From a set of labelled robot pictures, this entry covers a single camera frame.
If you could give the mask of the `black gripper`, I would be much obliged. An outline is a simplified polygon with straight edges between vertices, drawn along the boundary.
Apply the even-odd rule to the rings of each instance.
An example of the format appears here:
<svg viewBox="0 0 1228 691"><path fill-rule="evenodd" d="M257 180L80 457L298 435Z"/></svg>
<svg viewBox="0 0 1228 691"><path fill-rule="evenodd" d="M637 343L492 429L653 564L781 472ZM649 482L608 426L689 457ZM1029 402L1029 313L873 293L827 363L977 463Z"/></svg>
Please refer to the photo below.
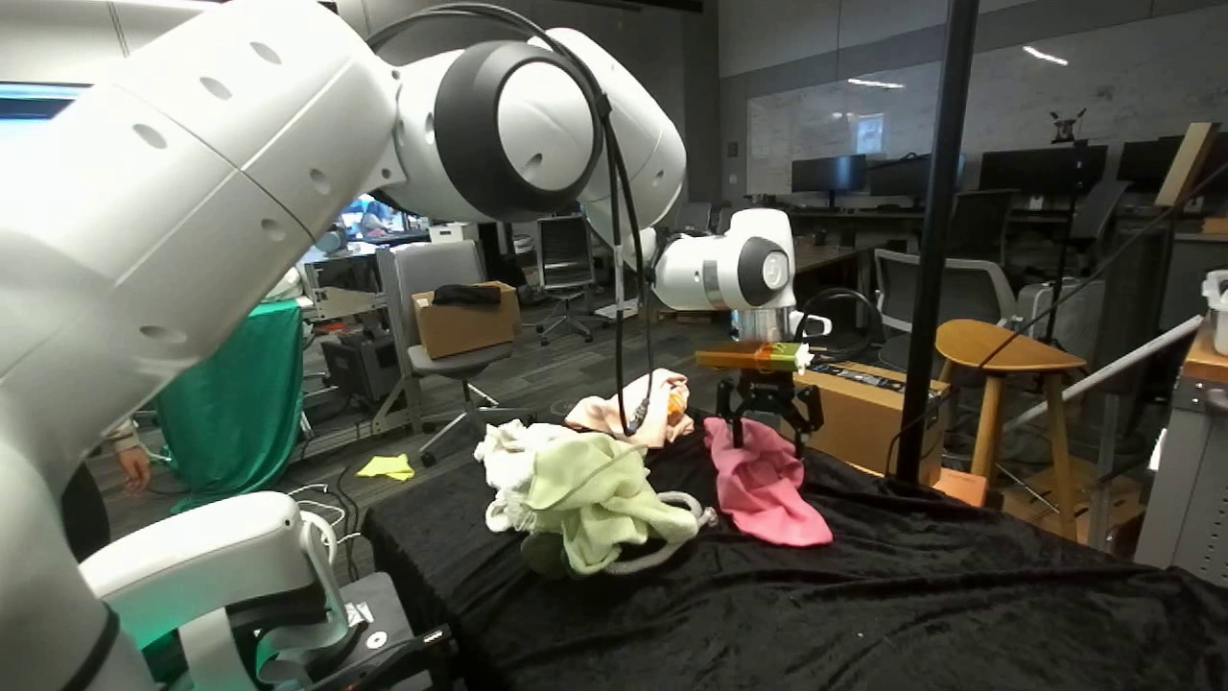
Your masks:
<svg viewBox="0 0 1228 691"><path fill-rule="evenodd" d="M790 374L740 374L717 384L717 413L738 421L747 411L770 411L794 429L822 426L822 402L812 388L799 388Z"/></svg>

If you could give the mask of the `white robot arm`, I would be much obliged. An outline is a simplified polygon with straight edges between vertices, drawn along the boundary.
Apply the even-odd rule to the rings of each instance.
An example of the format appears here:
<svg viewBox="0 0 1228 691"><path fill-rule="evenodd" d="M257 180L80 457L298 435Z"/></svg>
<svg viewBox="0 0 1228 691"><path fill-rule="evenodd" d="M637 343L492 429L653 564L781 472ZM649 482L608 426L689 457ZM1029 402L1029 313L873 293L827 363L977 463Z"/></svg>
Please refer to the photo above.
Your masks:
<svg viewBox="0 0 1228 691"><path fill-rule="evenodd" d="M292 494L75 553L60 498L80 462L362 191L438 217L575 211L630 243L684 170L616 57L529 20L391 65L321 0L223 0L102 65L0 171L0 688L152 691L165 638L194 676L337 681L362 628Z"/></svg>

